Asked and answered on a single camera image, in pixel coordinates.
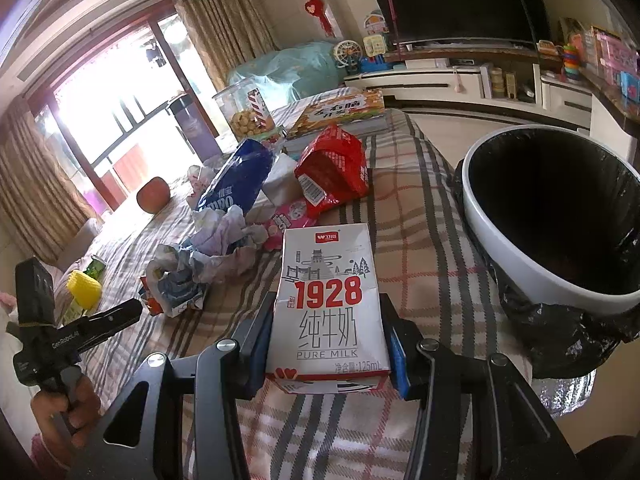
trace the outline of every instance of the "white milk box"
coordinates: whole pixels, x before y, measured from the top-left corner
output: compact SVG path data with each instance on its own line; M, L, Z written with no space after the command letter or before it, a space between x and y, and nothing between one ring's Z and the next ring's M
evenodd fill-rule
M290 394L335 394L388 374L368 226L284 231L267 377Z

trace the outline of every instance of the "curtain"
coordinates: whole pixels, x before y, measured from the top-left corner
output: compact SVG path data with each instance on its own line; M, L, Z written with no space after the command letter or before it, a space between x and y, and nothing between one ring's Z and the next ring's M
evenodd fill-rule
M25 254L52 265L96 216L44 145L20 96L0 120L0 216L11 222Z
M277 46L253 0L172 0L217 90L230 70Z

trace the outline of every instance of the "silver screw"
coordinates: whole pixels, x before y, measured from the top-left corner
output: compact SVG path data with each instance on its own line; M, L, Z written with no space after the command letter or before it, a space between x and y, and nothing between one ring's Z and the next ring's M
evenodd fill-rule
M164 364L164 356L162 354L151 354L146 358L146 363L152 368L162 366Z
M221 352L231 352L236 348L236 343L233 339L221 339L216 343L216 348Z
M440 343L435 339L423 339L418 343L418 345L420 346L420 349L425 352L435 352L440 346Z
M506 366L509 358L504 354L493 354L491 356L491 362L496 366Z

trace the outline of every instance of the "wooden countertop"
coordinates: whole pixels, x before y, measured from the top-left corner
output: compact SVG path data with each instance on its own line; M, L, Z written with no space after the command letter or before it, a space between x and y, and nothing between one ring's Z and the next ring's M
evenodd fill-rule
M626 98L619 87L610 85L590 70L581 68L580 73L591 83L593 94L609 111L620 128L640 139L640 104Z
M384 55L386 62L398 62L398 51ZM453 48L414 48L412 51L402 51L402 60L407 59L434 59L437 57L458 57L480 60L508 60L538 62L538 53L526 48L483 48L483 47L453 47ZM559 56L546 56L540 54L540 63L543 69L558 69L562 66Z

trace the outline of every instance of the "plaid bedspread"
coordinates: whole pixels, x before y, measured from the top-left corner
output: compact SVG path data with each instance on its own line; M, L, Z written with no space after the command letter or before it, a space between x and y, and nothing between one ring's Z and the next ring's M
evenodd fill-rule
M291 124L306 103L276 114ZM497 290L466 237L447 185L450 168L409 118L398 110L345 127L362 141L372 169L370 193L321 216L320 224L367 222L380 292L401 317L415 321L455 352L482 358L507 354L530 380L530 365L500 309ZM292 142L292 151L310 141ZM159 242L180 242L193 230L184 181L155 217L123 204L89 252L107 263L101 309L136 295L138 277ZM86 372L108 406L152 352L194 355L230 336L252 316L262 296L277 290L280 252L259 253L235 281L217 286L203 311L175 319L146 312L137 325L84 356ZM470 403L463 403L459 477L471 442ZM251 402L238 402L244 450L254 479L402 479L414 434L416 402L404 402L389 382L380 392L290 396L269 381ZM183 418L184 471L193 476L193 401Z

